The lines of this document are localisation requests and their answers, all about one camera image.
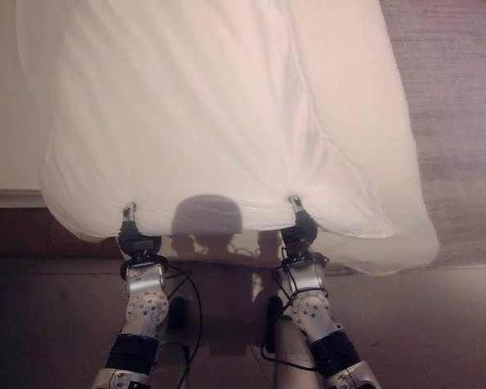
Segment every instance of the bed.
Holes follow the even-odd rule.
[[[383,239],[320,231],[314,249],[369,274],[431,263],[437,237],[421,194],[407,102],[380,4],[292,0],[288,5],[323,127],[377,188],[379,203],[396,228],[393,237]],[[0,207],[44,204],[40,171],[52,107],[46,80],[51,53],[61,44],[50,29],[66,20],[66,7],[0,2]],[[33,23],[41,12],[50,23]],[[223,236],[175,234],[164,239],[162,254],[275,266],[279,246],[276,229]]]

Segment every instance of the white fabric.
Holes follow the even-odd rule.
[[[0,85],[7,85],[0,89],[0,117],[10,120],[0,123],[0,150],[4,151],[0,152],[0,189],[40,187],[39,145],[45,141],[40,129],[47,128],[29,118],[37,115],[47,122],[43,113],[50,109],[41,108],[50,106],[53,58],[61,45],[61,30],[70,22],[69,10],[78,2],[0,1],[0,53],[11,54],[6,56],[7,67],[0,55]],[[407,103],[378,1],[290,3],[307,78],[325,129],[373,179],[386,214],[400,229],[396,237],[382,240],[320,232],[315,247],[336,262],[374,274],[431,262],[437,239],[421,197]],[[13,121],[5,112],[16,112],[17,117]],[[214,253],[216,244],[223,250]],[[165,238],[162,254],[276,264],[276,234],[246,232],[220,238],[216,244],[199,236]]]
[[[81,2],[57,57],[41,188],[80,237],[294,223],[388,237],[373,190],[332,145],[299,67],[288,3]]]

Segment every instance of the silver robotic joint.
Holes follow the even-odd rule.
[[[159,346],[157,326],[168,313],[163,291],[167,260],[157,254],[160,237],[139,232],[135,209],[134,203],[124,208],[118,239],[122,251],[130,256],[121,266],[129,294],[126,323],[92,389],[149,389],[149,372]]]
[[[281,267],[291,291],[292,320],[308,339],[317,371],[330,389],[382,389],[343,326],[333,319],[324,288],[325,260],[309,249],[317,236],[317,225],[298,197],[289,200],[296,225],[281,230],[285,245]]]

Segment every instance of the floor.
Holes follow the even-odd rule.
[[[90,387],[126,308],[119,260],[0,259],[0,389]],[[189,389],[271,388],[259,356],[267,271],[188,265],[205,329]],[[336,318],[384,389],[486,387],[486,267],[428,269],[377,278],[327,278]],[[198,327],[190,289],[190,342]],[[153,374],[174,388],[181,366]]]
[[[441,241],[441,268],[386,278],[332,276],[331,301],[385,389],[484,388],[486,0],[381,3],[411,110],[425,202]],[[65,246],[65,232],[44,218],[26,216],[28,233],[13,239],[13,224],[0,216],[0,236],[10,239],[0,241],[0,255],[10,257],[0,258],[0,389],[89,387],[122,326],[126,294],[115,245]],[[30,246],[36,239],[44,245]],[[86,259],[90,250],[97,259]],[[60,253],[68,259],[50,259]],[[468,263],[477,265],[458,267]],[[191,267],[206,328],[189,388],[271,387],[273,366],[256,346],[275,292],[269,274]],[[184,294],[194,337],[196,305],[189,289]],[[154,387],[174,387],[177,368],[161,371]]]
[[[380,0],[418,147],[436,265],[486,263],[486,0]]]

